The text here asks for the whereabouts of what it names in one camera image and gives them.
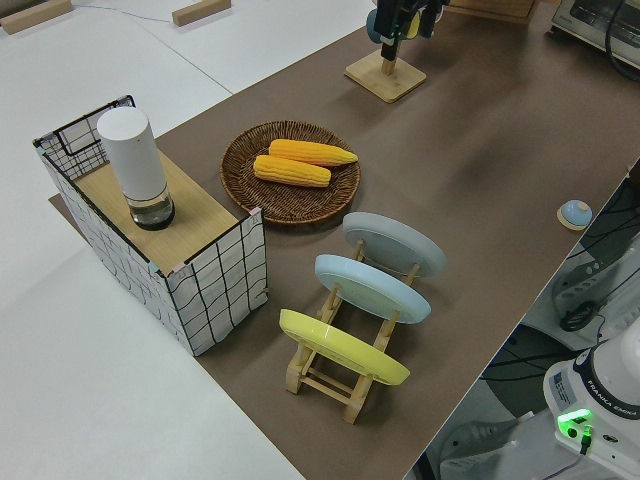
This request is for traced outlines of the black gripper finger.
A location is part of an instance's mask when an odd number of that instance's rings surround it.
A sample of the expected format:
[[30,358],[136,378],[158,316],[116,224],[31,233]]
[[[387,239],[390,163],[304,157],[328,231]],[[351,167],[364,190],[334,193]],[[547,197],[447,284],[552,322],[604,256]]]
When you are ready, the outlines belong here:
[[400,35],[402,26],[412,18],[413,2],[406,0],[378,0],[375,19],[375,32],[380,35],[381,42],[393,45]]
[[420,18],[420,36],[423,38],[431,38],[435,28],[435,24],[440,18],[443,11],[444,2],[441,0],[428,0],[421,13]]

